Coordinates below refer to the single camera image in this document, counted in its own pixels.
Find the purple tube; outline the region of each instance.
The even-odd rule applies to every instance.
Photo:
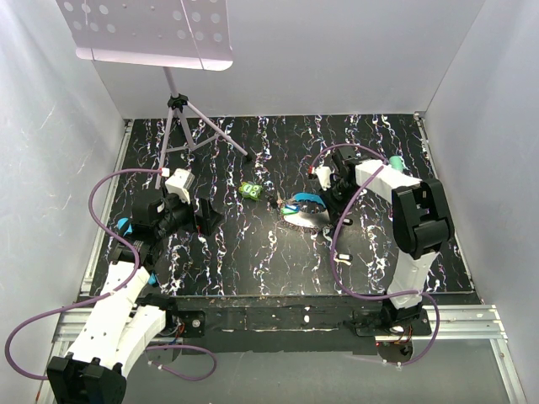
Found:
[[[133,266],[133,271],[127,277],[126,280],[124,280],[121,284],[119,284],[118,286],[115,287],[114,291],[120,290],[121,288],[126,286],[129,283],[130,280],[133,279],[133,277],[136,274],[136,271],[139,269],[139,266],[140,266],[140,257],[138,255],[138,251],[135,249],[135,247],[133,247],[126,239],[124,239],[123,237],[120,237],[119,235],[117,235],[116,233],[114,233],[113,231],[108,229],[107,226],[105,224],[103,224],[101,222],[101,220],[97,217],[97,215],[93,211],[93,198],[95,197],[95,193],[101,187],[101,185],[103,185],[106,181],[108,181],[109,179],[111,179],[111,178],[113,178],[113,177],[115,177],[117,175],[127,174],[127,173],[159,174],[160,172],[161,172],[161,170],[148,170],[148,169],[145,169],[145,168],[127,168],[125,170],[116,171],[115,173],[111,173],[111,174],[107,175],[106,177],[101,179],[98,183],[96,183],[95,186],[92,189],[92,192],[90,193],[90,197],[88,199],[88,210],[90,211],[90,215],[92,216],[93,221],[95,221],[97,223],[97,225],[99,227],[101,227],[109,236],[115,238],[116,240],[118,240],[122,244],[126,245],[133,252],[133,256],[135,257],[135,265]],[[4,354],[6,355],[6,360],[8,361],[9,365],[17,373],[21,374],[24,377],[28,377],[29,379],[48,380],[46,376],[34,375],[34,374],[30,373],[30,372],[27,372],[26,370],[24,370],[20,366],[18,366],[15,363],[15,361],[13,360],[13,357],[11,356],[10,348],[11,348],[11,342],[13,341],[13,339],[15,338],[17,333],[20,330],[22,330],[23,328],[25,328],[26,326],[28,326],[29,324],[31,324],[32,322],[37,322],[38,320],[40,320],[42,318],[45,318],[45,317],[48,317],[48,316],[53,316],[53,315],[59,314],[59,313],[63,313],[65,311],[68,311],[68,310],[71,310],[71,309],[77,309],[78,307],[90,306],[90,305],[92,305],[92,304],[94,304],[94,303],[96,303],[96,302],[98,302],[98,301],[100,301],[102,299],[106,299],[109,296],[110,296],[110,293],[105,293],[104,295],[95,296],[94,298],[92,298],[90,300],[81,301],[79,303],[75,303],[75,304],[72,304],[72,305],[69,305],[69,306],[60,307],[59,309],[46,311],[45,313],[41,313],[41,314],[39,314],[37,316],[33,316],[33,317],[29,318],[28,320],[25,320],[24,322],[21,322],[18,326],[16,326],[16,328],[14,328],[13,331],[11,331],[11,333],[8,336],[8,339],[6,340],[6,344],[4,346]]]
[[[160,363],[155,362],[153,360],[150,361],[152,364],[156,365],[158,368],[164,369],[167,372],[172,373],[173,375],[176,375],[181,379],[184,379],[184,380],[187,380],[187,381],[201,381],[201,380],[207,379],[208,377],[213,375],[213,372],[215,372],[216,369],[217,369],[217,356],[212,351],[209,351],[206,348],[195,347],[193,345],[157,345],[155,347],[146,348],[146,351],[157,351],[159,349],[190,349],[192,351],[198,351],[198,352],[202,352],[204,354],[210,355],[211,359],[213,360],[213,366],[211,367],[211,369],[210,369],[210,371],[208,373],[206,373],[205,375],[202,375],[202,376],[183,375],[183,374],[177,372],[176,370],[174,370],[172,368],[169,368],[168,366],[165,366],[164,364],[160,364]]]

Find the black marble-pattern surface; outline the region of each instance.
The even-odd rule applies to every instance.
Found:
[[[171,237],[168,251],[156,267],[161,291],[170,295],[324,295],[340,293],[329,267],[328,229],[317,235],[294,230],[279,221],[266,203],[279,191],[283,199],[298,192],[316,192],[307,179],[310,161],[326,146],[360,143],[387,157],[399,155],[405,173],[429,178],[433,172],[419,129],[412,115],[330,115],[221,118],[217,124],[255,160],[225,141],[216,141],[192,153],[168,154],[166,167],[189,169],[195,175],[194,198],[209,198],[225,220],[211,237],[180,232]],[[164,120],[136,120],[124,167],[157,168]],[[194,138],[213,132],[202,121],[189,120]],[[184,144],[174,124],[170,146]],[[264,185],[259,201],[243,199],[242,181]],[[141,189],[153,189],[155,179],[143,174],[120,178],[109,226],[130,214]],[[339,239],[339,253],[353,262],[340,263],[344,284],[360,293],[380,293],[391,282],[398,248],[392,239],[390,205],[370,191],[356,204]],[[108,267],[111,240],[100,253],[91,294],[99,293]],[[455,242],[451,241],[433,263],[428,291],[469,291],[470,279]]]

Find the green toy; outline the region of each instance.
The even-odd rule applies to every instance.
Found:
[[[404,161],[400,156],[389,157],[389,164],[391,167],[395,168],[397,171],[402,173],[404,171]]]
[[[259,200],[260,194],[262,194],[262,185],[257,185],[256,183],[248,181],[246,183],[242,183],[242,185],[239,187],[239,192],[244,198]]]

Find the tripod leg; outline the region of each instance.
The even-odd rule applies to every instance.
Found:
[[[195,142],[193,141],[193,135],[191,134],[191,129],[189,128],[189,123],[183,112],[178,111],[179,121],[182,123],[182,129],[184,130],[185,140],[187,141],[187,146],[189,146],[189,151],[192,152],[195,149]]]
[[[248,162],[253,160],[253,157],[247,153],[240,145],[238,145],[229,135],[227,135],[225,132],[223,132],[216,124],[211,122],[211,120],[202,114],[192,103],[189,101],[187,102],[187,106],[197,115],[200,116],[200,118],[206,122],[207,125],[209,125],[215,132],[219,134],[219,136],[222,136],[228,143],[236,147],[246,158]]]
[[[165,136],[163,137],[163,144],[161,145],[161,155],[159,156],[159,168],[162,168],[165,164],[165,157],[167,156],[168,138],[170,137],[170,128],[172,127],[172,121],[174,118],[174,110],[168,109],[167,124],[165,126]],[[157,176],[155,183],[155,189],[161,188],[161,176]]]

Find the white connector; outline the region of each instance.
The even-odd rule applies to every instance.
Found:
[[[174,171],[172,177],[165,181],[165,187],[170,194],[177,194],[179,198],[186,204],[191,203],[189,196],[189,187],[193,183],[195,176],[183,168],[178,168]]]

